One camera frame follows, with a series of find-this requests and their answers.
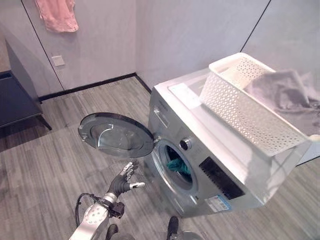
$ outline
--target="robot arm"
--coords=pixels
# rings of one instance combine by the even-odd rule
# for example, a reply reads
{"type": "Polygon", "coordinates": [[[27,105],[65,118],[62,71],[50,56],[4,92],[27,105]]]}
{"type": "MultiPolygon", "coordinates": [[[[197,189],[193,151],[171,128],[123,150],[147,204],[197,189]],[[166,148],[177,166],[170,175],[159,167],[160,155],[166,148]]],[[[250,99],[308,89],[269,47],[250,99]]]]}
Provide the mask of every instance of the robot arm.
{"type": "Polygon", "coordinates": [[[109,190],[100,202],[88,207],[85,211],[81,224],[77,227],[69,240],[92,240],[95,236],[99,236],[99,230],[107,226],[109,218],[118,217],[124,213],[124,204],[117,199],[120,194],[131,189],[142,188],[144,182],[128,183],[134,170],[138,168],[138,161],[129,162],[121,172],[113,179],[109,190]]]}

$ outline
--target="silver washing machine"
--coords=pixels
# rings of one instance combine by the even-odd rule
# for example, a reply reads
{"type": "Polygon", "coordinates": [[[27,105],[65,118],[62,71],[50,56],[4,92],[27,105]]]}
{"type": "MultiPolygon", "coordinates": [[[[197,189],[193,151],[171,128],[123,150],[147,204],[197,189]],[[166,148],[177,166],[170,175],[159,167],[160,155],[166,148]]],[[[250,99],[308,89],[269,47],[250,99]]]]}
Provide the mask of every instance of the silver washing machine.
{"type": "Polygon", "coordinates": [[[182,217],[263,206],[309,145],[268,157],[201,102],[208,69],[156,85],[148,128],[114,113],[94,113],[79,126],[81,138],[114,156],[144,157],[153,182],[182,217]],[[186,171],[167,164],[179,160],[186,171]]]}

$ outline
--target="plastic basket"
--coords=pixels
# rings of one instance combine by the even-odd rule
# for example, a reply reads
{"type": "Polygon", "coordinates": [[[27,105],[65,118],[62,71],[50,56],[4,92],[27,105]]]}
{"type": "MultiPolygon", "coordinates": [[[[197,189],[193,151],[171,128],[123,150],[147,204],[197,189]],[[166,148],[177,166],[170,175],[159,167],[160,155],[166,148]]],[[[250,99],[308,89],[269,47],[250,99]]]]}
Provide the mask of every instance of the plastic basket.
{"type": "Polygon", "coordinates": [[[209,65],[201,101],[268,156],[308,139],[292,124],[243,91],[272,68],[245,53],[236,53],[209,65]]]}

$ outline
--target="robot finger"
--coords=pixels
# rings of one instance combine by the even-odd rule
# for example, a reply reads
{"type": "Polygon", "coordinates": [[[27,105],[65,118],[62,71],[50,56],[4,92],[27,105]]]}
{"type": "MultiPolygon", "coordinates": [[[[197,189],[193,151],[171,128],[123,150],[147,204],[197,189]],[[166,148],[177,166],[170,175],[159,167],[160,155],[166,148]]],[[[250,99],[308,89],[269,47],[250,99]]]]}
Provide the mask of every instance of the robot finger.
{"type": "Polygon", "coordinates": [[[146,184],[144,182],[135,182],[135,183],[130,183],[130,189],[139,189],[143,188],[146,184]]]}

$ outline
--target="gray towel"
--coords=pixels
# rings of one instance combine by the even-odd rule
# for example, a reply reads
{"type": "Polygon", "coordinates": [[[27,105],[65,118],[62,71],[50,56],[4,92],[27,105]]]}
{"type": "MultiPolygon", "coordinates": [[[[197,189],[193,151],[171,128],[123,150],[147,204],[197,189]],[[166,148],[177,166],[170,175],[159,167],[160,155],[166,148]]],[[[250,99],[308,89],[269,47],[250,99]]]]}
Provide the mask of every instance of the gray towel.
{"type": "Polygon", "coordinates": [[[311,74],[292,70],[265,73],[244,90],[307,136],[320,134],[320,92],[311,74]]]}

